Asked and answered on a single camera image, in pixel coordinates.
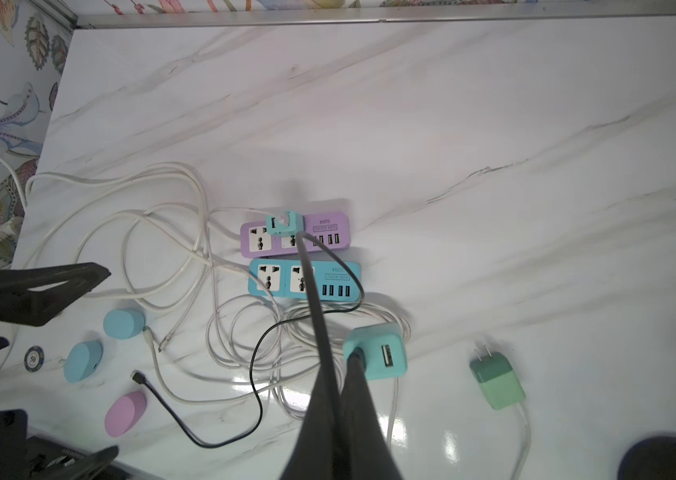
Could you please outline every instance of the black cable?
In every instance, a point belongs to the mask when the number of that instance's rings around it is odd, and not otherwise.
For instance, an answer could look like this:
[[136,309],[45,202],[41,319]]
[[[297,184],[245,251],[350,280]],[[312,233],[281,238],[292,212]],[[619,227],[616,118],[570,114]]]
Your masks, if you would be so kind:
[[[362,283],[359,281],[359,278],[357,278],[356,274],[351,271],[348,265],[345,264],[343,260],[338,258],[337,255],[335,255],[330,249],[328,249],[322,242],[316,239],[316,237],[307,234],[306,232],[299,232],[298,235],[296,235],[296,241],[299,242],[300,245],[303,244],[303,238],[307,238],[308,240],[311,240],[314,245],[317,245],[320,249],[322,249],[325,253],[330,255],[335,262],[337,262],[343,270],[349,273],[351,275],[352,280],[354,283],[356,283],[357,287],[359,288],[359,299],[357,300],[356,304],[353,305],[350,308],[347,309],[330,309],[330,310],[324,310],[322,314],[325,313],[348,313],[348,312],[353,312],[354,310],[357,310],[361,305],[362,301],[365,299],[365,289],[362,287]],[[303,261],[303,258],[301,258],[301,263],[302,264],[308,264],[304,265],[304,275],[311,274],[313,277],[313,272],[310,268],[311,262],[309,261],[309,258],[306,256],[305,257],[305,262]],[[260,399],[260,394],[258,393],[258,389],[255,388],[255,380],[253,379],[253,364],[255,363],[255,356],[258,353],[258,349],[260,348],[260,344],[263,343],[263,339],[266,338],[266,335],[271,332],[271,330],[274,330],[278,326],[285,325],[286,323],[292,323],[292,322],[298,322],[301,320],[305,320],[311,318],[311,315],[304,315],[304,316],[298,316],[296,318],[292,319],[287,319],[287,320],[282,320],[281,322],[274,323],[272,326],[270,326],[268,329],[266,329],[265,332],[263,332],[263,335],[260,336],[260,339],[258,339],[258,343],[256,343],[255,349],[253,349],[253,356],[250,358],[249,361],[249,384],[250,386],[253,387],[253,394],[255,395],[255,399],[258,401],[258,420],[255,422],[255,425],[250,429],[247,430],[245,433],[242,433],[236,437],[229,438],[228,440],[225,440],[221,443],[207,443],[199,440],[191,430],[189,430],[189,427],[186,426],[185,423],[183,423],[183,420],[180,419],[178,414],[173,411],[172,408],[168,405],[167,402],[164,401],[162,396],[157,392],[157,389],[154,389],[154,387],[149,383],[149,381],[146,379],[146,376],[143,373],[140,372],[133,372],[132,379],[134,382],[145,386],[151,393],[154,394],[155,397],[157,397],[157,400],[162,404],[162,406],[170,413],[170,415],[173,417],[175,422],[178,424],[181,430],[183,430],[183,433],[186,434],[187,437],[189,437],[189,440],[193,442],[194,445],[200,447],[200,448],[219,448],[223,447],[226,445],[229,445],[230,443],[236,442],[237,440],[241,440],[242,438],[245,438],[249,436],[251,433],[255,432],[256,429],[260,426],[260,423],[263,421],[263,401]],[[330,369],[332,371],[333,365],[332,365],[332,353],[330,353]]]

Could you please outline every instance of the teal usb charger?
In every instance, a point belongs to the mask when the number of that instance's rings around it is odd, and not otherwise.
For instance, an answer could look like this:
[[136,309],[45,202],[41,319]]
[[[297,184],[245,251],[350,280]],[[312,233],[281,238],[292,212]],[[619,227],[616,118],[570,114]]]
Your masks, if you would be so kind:
[[292,236],[303,230],[303,216],[301,214],[292,210],[287,210],[285,214],[287,214],[287,220],[289,221],[287,225],[282,225],[282,222],[275,216],[266,217],[269,235]]
[[401,328],[396,323],[353,329],[343,342],[343,358],[348,361],[354,350],[365,354],[365,378],[390,379],[407,372],[407,352]]

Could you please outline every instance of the white power cord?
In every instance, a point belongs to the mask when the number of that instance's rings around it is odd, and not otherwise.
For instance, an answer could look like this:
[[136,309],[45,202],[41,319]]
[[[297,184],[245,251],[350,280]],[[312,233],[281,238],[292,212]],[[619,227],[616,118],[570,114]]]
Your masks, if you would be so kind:
[[10,236],[18,238],[21,234],[21,226],[23,225],[22,216],[14,216],[4,224],[0,225],[0,242],[6,240]]
[[527,415],[527,410],[524,408],[524,402],[516,404],[516,410],[519,411],[519,416],[522,417],[522,424],[524,425],[524,441],[522,442],[521,450],[519,451],[519,458],[516,459],[514,471],[511,473],[511,480],[519,480],[524,468],[524,462],[527,456],[530,455],[530,444],[532,443],[532,430],[530,429],[530,417]]
[[18,198],[21,201],[21,206],[23,206],[23,211],[26,212],[26,194],[21,189],[21,180],[18,178],[16,169],[11,167],[10,164],[7,163],[7,161],[2,157],[0,157],[0,164],[2,164],[2,166],[6,168],[8,172],[10,172],[10,176],[12,177],[13,181],[16,182],[16,187],[18,188]]
[[[86,296],[95,299],[105,299],[105,300],[114,300],[114,299],[134,300],[139,305],[141,305],[145,310],[159,312],[162,314],[167,314],[169,312],[175,311],[177,308],[180,308],[185,304],[185,310],[183,312],[183,315],[175,323],[170,332],[164,337],[163,341],[160,343],[159,351],[167,347],[168,343],[170,342],[170,339],[177,331],[179,325],[183,322],[185,318],[187,318],[187,314],[191,309],[191,306],[196,301],[199,290],[208,275],[211,276],[211,284],[213,288],[212,295],[213,313],[210,316],[209,321],[207,323],[206,330],[207,350],[211,358],[213,358],[213,360],[218,365],[223,366],[224,368],[234,370],[239,368],[247,368],[247,366],[250,363],[251,359],[248,356],[241,354],[239,351],[244,350],[251,353],[253,349],[249,346],[241,345],[233,340],[234,327],[237,325],[237,321],[241,313],[244,312],[247,308],[251,306],[265,306],[266,308],[271,310],[275,322],[281,322],[285,318],[294,318],[295,316],[306,316],[309,314],[307,303],[297,302],[296,304],[291,306],[284,315],[281,309],[279,308],[279,304],[275,302],[274,298],[271,296],[271,293],[265,288],[263,283],[261,283],[256,276],[252,275],[248,270],[239,268],[238,266],[233,264],[223,262],[222,259],[215,257],[212,254],[212,250],[210,249],[209,218],[213,214],[223,211],[255,212],[260,214],[276,216],[282,224],[287,225],[289,223],[289,219],[287,218],[286,215],[273,214],[267,212],[266,210],[256,210],[243,207],[221,207],[215,210],[208,211],[207,195],[205,194],[204,188],[199,179],[189,169],[185,168],[180,164],[175,163],[154,164],[147,168],[144,168],[143,170],[137,172],[136,174],[131,174],[122,178],[113,178],[106,180],[91,180],[85,178],[77,178],[71,175],[55,174],[55,173],[36,174],[34,177],[28,179],[26,183],[25,192],[21,188],[20,180],[18,179],[16,171],[12,167],[10,167],[10,165],[7,164],[6,161],[4,161],[1,158],[0,163],[4,165],[8,169],[8,171],[10,171],[11,176],[16,182],[16,187],[18,188],[18,196],[21,199],[24,211],[28,211],[26,197],[30,194],[34,183],[42,178],[60,180],[81,187],[95,187],[95,188],[109,187],[105,191],[101,192],[99,195],[95,196],[92,200],[89,200],[88,202],[79,205],[77,208],[75,208],[73,211],[64,216],[61,220],[59,220],[55,224],[55,226],[53,226],[50,229],[50,231],[44,236],[44,238],[39,242],[36,248],[31,252],[31,254],[26,259],[26,262],[23,264],[23,268],[26,268],[36,258],[36,255],[38,255],[38,253],[42,250],[42,248],[44,248],[45,244],[49,241],[49,239],[66,222],[68,222],[74,215],[81,212],[84,208],[97,202],[98,200],[102,200],[103,198],[108,197],[109,195],[112,195],[115,192],[118,192],[119,190],[122,190],[124,188],[131,187],[132,185],[153,180],[177,179],[185,181],[189,184],[192,191],[194,192],[198,211],[194,211],[190,207],[182,204],[167,203],[153,206],[150,209],[144,210],[142,212],[132,210],[117,212],[115,214],[107,216],[101,222],[96,224],[92,228],[92,230],[82,238],[82,241],[80,242],[77,248],[76,254],[74,255],[74,263],[75,263],[78,261],[85,244],[103,225],[121,218],[133,220],[132,225],[127,230],[126,234],[122,239],[120,265],[119,265],[122,272],[122,277],[124,278],[127,293],[98,292],[98,293],[88,293]],[[154,214],[155,212],[168,209],[183,210],[197,215],[198,234],[195,241],[193,242],[193,245],[189,246],[184,244],[184,242],[181,240],[182,235],[179,231],[176,231],[172,226],[158,220],[157,218],[152,217],[152,214]],[[183,250],[184,253],[186,253],[187,259],[175,271],[175,273],[172,274],[169,278],[167,278],[164,282],[159,283],[154,287],[136,292],[132,285],[132,280],[128,275],[127,269],[125,267],[125,258],[127,256],[127,245],[129,236],[132,232],[132,229],[139,224],[149,226],[151,229],[157,231],[160,235],[170,240],[171,243],[175,244],[178,248]],[[20,220],[15,221],[11,220],[11,222],[7,222],[3,226],[4,228],[2,228],[2,226],[0,227],[0,241],[4,240],[4,238],[6,238],[7,235],[15,234],[17,233],[17,231],[19,231]],[[159,306],[147,300],[148,296],[159,293],[167,289],[173,283],[175,283],[175,281],[186,272],[187,268],[192,262],[198,262],[201,265],[199,274],[197,274],[196,278],[194,279],[194,282],[186,290],[186,292],[183,293],[183,295],[181,295],[181,297],[178,300],[175,300],[173,303],[170,303],[169,305],[166,306]],[[217,278],[215,275],[216,270],[218,269],[223,269],[236,274],[245,275],[253,279],[256,283],[258,283],[261,286],[263,291],[269,297],[269,302],[264,302],[259,297],[243,295],[235,297],[223,303],[222,305],[219,305],[217,300]],[[220,327],[221,317],[219,315],[219,309],[222,308],[223,306],[226,306],[230,302],[237,301],[238,299],[241,298],[252,298],[253,302],[250,303],[248,306],[243,307],[237,313],[237,315],[234,317],[233,321],[229,325],[228,333],[226,333],[226,330]],[[378,321],[397,322],[402,329],[405,341],[409,340],[410,327],[407,321],[402,317],[394,314],[393,312],[390,312],[390,310],[385,309],[382,306],[365,303],[362,304],[362,306],[359,309],[351,313],[345,313],[345,315],[353,317],[369,316]],[[210,332],[213,330],[212,329],[213,324],[215,324],[214,331],[217,335],[218,343],[220,344],[221,350],[223,351],[225,356],[221,356],[220,354],[216,353],[210,342]],[[258,357],[256,358],[257,365],[253,369],[255,372],[267,373],[269,376],[268,385],[262,387],[261,389],[259,389],[259,391],[263,392],[266,390],[272,390],[275,400],[283,407],[284,411],[293,418],[302,418],[304,417],[305,412],[297,408],[293,408],[285,400],[285,395],[282,387],[288,383],[304,378],[305,376],[316,371],[319,368],[319,357],[315,354],[317,349],[313,332],[308,331],[303,324],[304,322],[290,323],[286,324],[282,328],[276,329],[274,341],[269,345],[268,348],[266,348],[258,355]],[[180,398],[179,396],[172,393],[172,391],[170,391],[170,389],[168,388],[167,384],[164,381],[164,378],[161,375],[157,358],[157,351],[154,348],[154,337],[150,329],[146,329],[144,331],[144,340],[146,341],[151,351],[151,358],[154,363],[154,370],[157,373],[160,385],[165,390],[165,392],[177,402],[186,403],[188,405],[218,405],[229,402],[240,402],[253,396],[253,393],[250,392],[234,398],[221,398],[212,400],[187,400],[185,398]],[[335,368],[339,372],[338,378],[343,379],[342,341],[337,339],[331,339],[331,347],[333,348],[333,359],[335,363]],[[315,361],[315,364],[306,367],[304,370],[302,370],[299,373],[296,373],[295,375],[286,378],[283,378],[281,376],[281,370],[283,367],[290,366],[294,363],[302,362],[304,360]],[[395,421],[398,389],[399,384],[397,381],[395,381],[394,397],[393,402],[391,404],[391,414],[389,416],[389,426],[387,429],[387,441],[389,442],[389,445],[391,441],[392,428]]]

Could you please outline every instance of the blue oval object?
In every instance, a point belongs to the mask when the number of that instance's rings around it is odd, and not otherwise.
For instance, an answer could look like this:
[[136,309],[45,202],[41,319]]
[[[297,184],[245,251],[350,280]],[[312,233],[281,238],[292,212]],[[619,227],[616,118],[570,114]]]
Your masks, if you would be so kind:
[[103,319],[103,331],[117,340],[127,340],[144,330],[144,314],[132,308],[112,310]]
[[63,376],[69,383],[88,378],[98,368],[102,356],[103,346],[100,342],[91,340],[77,343],[72,347],[63,364]]

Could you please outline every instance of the pink oval object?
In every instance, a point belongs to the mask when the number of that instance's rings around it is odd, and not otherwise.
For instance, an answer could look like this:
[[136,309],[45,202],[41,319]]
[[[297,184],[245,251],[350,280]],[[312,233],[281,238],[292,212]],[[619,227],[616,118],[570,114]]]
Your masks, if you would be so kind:
[[141,392],[130,392],[117,398],[112,408],[108,409],[104,425],[110,437],[124,435],[135,425],[146,410],[146,396]]

